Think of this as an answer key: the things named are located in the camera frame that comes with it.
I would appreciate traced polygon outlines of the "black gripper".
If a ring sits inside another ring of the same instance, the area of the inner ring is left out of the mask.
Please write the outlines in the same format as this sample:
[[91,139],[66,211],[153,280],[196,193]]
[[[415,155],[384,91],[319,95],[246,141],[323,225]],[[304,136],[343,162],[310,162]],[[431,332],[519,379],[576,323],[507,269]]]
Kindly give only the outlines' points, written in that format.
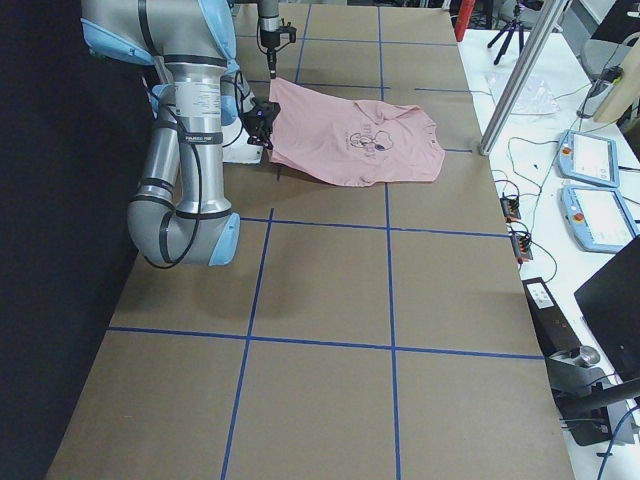
[[271,135],[274,121],[280,113],[280,104],[268,98],[252,98],[251,105],[252,108],[241,115],[248,135],[247,143],[272,150]]
[[277,77],[277,53],[297,40],[297,28],[283,18],[259,18],[258,41],[267,58],[271,79]]

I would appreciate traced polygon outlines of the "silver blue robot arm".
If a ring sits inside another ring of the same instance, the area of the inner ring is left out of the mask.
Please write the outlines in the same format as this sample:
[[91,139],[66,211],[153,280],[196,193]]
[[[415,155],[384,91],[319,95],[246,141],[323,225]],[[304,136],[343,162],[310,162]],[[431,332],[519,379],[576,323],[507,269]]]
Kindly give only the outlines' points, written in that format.
[[280,16],[277,0],[258,1],[257,15],[258,47],[266,57],[270,78],[275,79],[278,53],[288,45],[297,42],[297,29]]
[[84,1],[92,53],[155,67],[156,118],[142,178],[127,210],[139,253],[158,269],[226,265],[240,217],[224,195],[223,160],[272,146],[280,106],[253,94],[237,63],[229,1]]

